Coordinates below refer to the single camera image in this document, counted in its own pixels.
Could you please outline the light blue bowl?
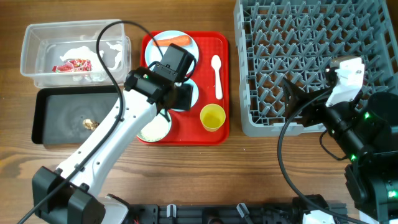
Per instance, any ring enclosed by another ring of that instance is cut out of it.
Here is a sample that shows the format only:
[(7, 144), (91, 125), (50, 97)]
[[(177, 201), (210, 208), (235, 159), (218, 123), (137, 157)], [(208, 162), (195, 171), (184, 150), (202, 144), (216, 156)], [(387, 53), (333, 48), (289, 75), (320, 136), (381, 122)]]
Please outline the light blue bowl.
[(176, 98), (171, 110), (177, 112), (189, 111), (198, 101), (199, 89), (197, 84), (189, 79), (183, 83), (173, 85)]

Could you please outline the orange carrot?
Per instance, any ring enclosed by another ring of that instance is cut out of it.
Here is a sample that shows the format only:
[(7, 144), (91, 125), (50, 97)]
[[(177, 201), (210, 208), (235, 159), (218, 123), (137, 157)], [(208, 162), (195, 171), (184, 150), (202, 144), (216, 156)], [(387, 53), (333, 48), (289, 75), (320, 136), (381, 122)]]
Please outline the orange carrot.
[(157, 40), (156, 42), (159, 47), (168, 47), (170, 44), (174, 44), (179, 47), (185, 47), (190, 45), (192, 40), (188, 35), (180, 35), (169, 39)]

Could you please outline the yellow plastic cup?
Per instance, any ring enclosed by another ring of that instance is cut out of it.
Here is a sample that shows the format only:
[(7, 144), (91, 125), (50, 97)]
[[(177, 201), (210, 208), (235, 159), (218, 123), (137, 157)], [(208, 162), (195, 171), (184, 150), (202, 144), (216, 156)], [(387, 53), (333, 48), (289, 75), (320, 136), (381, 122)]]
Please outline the yellow plastic cup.
[(209, 132), (215, 132), (226, 121), (226, 113), (223, 107), (217, 104), (208, 104), (200, 111), (200, 121)]

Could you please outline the brown food scrap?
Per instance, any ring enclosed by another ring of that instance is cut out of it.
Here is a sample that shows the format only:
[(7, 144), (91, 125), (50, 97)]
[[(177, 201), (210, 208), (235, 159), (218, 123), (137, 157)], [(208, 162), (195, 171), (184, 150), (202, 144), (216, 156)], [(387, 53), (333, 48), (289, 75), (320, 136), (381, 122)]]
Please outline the brown food scrap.
[(94, 131), (99, 125), (99, 122), (92, 119), (83, 120), (83, 127), (91, 131)]

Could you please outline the white tissue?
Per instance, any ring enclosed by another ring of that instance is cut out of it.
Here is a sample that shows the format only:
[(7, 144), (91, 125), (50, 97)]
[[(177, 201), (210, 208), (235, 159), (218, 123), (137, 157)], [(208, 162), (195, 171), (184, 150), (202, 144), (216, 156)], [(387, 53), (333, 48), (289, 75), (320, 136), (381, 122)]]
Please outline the white tissue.
[(68, 50), (63, 56), (60, 56), (63, 64), (71, 59), (88, 59), (91, 61), (92, 71), (80, 72), (80, 75), (73, 75), (74, 82), (104, 82), (108, 75), (103, 73), (104, 69), (99, 61), (97, 53), (94, 53), (89, 47), (82, 46), (75, 49)]

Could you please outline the red patterned snack wrapper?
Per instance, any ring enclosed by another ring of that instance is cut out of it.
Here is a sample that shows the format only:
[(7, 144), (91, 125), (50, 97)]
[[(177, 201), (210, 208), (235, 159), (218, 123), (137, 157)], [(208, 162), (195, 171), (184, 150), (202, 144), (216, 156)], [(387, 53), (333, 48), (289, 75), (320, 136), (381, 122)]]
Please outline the red patterned snack wrapper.
[(55, 73), (64, 72), (89, 72), (92, 71), (91, 61), (88, 59), (71, 59), (63, 65), (56, 65), (52, 69)]

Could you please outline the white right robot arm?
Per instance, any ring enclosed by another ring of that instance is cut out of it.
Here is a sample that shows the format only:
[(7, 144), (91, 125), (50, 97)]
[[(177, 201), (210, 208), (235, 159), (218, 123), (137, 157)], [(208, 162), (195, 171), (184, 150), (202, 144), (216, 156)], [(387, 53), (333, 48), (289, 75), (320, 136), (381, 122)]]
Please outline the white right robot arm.
[(306, 93), (286, 78), (282, 84), (286, 119), (323, 124), (351, 161), (345, 178), (355, 208), (379, 223), (397, 219), (397, 95), (374, 93), (356, 111), (361, 94), (328, 107), (330, 88)]

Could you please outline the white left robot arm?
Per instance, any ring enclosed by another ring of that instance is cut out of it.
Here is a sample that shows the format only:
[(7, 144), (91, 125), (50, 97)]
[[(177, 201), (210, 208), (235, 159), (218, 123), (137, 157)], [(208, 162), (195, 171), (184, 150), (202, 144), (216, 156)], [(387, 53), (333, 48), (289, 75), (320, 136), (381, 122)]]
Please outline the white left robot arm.
[(126, 223), (129, 205), (112, 195), (98, 195), (116, 161), (136, 135), (161, 110), (171, 109), (191, 93), (186, 74), (196, 58), (170, 44), (161, 61), (127, 75), (114, 108), (89, 138), (55, 171), (41, 167), (32, 179), (32, 214), (48, 223)]

